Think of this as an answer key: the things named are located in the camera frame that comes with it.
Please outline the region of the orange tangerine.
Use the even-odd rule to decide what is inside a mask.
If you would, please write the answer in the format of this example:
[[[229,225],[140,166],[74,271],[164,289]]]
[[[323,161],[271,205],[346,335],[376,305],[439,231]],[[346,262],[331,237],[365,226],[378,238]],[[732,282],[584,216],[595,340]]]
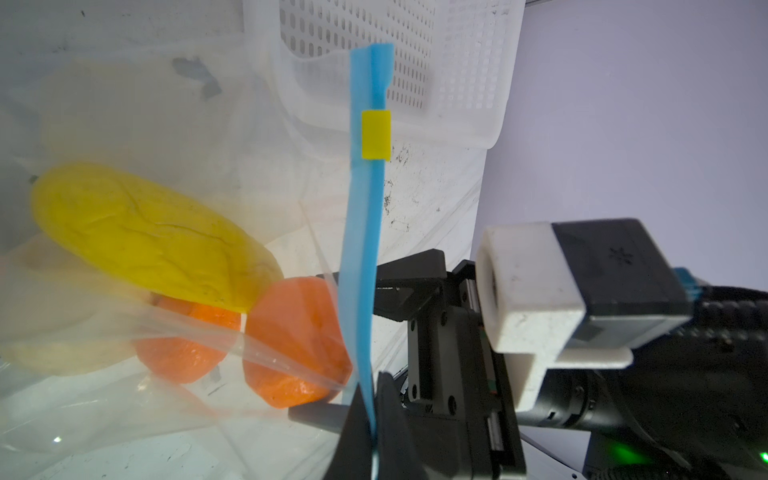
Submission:
[[[176,314],[239,332],[241,314],[218,307],[158,295],[154,305]],[[146,338],[133,341],[138,359],[155,375],[177,383],[190,384],[209,374],[227,355],[225,351],[179,337]]]
[[[245,334],[274,352],[344,386],[353,367],[325,280],[288,278],[272,284],[248,314]],[[335,393],[295,372],[243,362],[245,381],[268,405],[285,409]]]

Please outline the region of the orange tangerine back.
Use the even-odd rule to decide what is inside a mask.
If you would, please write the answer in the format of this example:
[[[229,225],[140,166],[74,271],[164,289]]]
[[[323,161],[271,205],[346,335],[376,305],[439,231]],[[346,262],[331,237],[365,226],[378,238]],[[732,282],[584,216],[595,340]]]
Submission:
[[[353,367],[325,280],[288,278],[272,284],[248,314],[245,334],[274,352],[344,386]],[[243,362],[245,381],[268,405],[285,409],[335,393],[295,372]]]

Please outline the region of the clear zip top bag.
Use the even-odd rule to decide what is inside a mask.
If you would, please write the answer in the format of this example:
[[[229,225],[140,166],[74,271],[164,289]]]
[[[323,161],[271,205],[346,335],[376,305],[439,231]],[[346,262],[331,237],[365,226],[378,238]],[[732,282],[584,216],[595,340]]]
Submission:
[[[365,266],[466,255],[484,156],[383,141],[401,67],[219,39],[1,60],[1,475],[319,479],[406,329]]]

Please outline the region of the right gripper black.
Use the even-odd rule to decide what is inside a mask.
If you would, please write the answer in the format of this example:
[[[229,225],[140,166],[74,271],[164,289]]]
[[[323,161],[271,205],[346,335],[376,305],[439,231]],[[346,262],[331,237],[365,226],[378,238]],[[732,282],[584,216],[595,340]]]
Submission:
[[[492,353],[475,290],[475,265],[446,267],[430,249],[381,264],[367,302],[369,315],[408,323],[407,390],[411,436],[431,479],[523,479],[526,464],[500,355]],[[340,434],[348,405],[312,402],[288,409],[296,423]]]

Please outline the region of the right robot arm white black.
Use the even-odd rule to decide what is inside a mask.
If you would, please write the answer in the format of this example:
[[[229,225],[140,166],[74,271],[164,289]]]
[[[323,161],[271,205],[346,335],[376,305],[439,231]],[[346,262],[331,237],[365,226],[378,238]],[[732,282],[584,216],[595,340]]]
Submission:
[[[611,477],[767,467],[766,294],[699,285],[635,221],[503,229],[453,270],[439,250],[383,264],[374,312],[408,332],[374,413],[289,411],[339,435],[329,479],[522,479],[524,426],[649,459]]]

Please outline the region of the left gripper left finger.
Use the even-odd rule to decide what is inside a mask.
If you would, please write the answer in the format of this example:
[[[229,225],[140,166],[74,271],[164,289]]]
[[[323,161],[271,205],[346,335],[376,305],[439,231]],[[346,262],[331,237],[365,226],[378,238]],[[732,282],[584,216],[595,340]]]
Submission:
[[[352,403],[323,480],[371,480],[373,440],[360,386]]]

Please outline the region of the white plastic perforated basket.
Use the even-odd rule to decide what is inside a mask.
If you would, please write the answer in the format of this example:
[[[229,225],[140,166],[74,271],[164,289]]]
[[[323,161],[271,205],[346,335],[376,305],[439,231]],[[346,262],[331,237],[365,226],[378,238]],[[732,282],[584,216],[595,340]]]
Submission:
[[[393,48],[386,103],[397,136],[489,149],[509,99],[523,1],[246,1],[257,65],[288,114],[349,126],[349,60]]]

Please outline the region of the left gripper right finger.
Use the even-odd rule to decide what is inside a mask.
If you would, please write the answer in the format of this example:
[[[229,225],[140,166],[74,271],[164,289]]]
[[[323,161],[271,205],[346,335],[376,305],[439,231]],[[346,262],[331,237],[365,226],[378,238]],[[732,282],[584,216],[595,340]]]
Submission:
[[[377,378],[375,397],[379,480],[427,479],[415,448],[405,409],[390,373],[382,372]]]

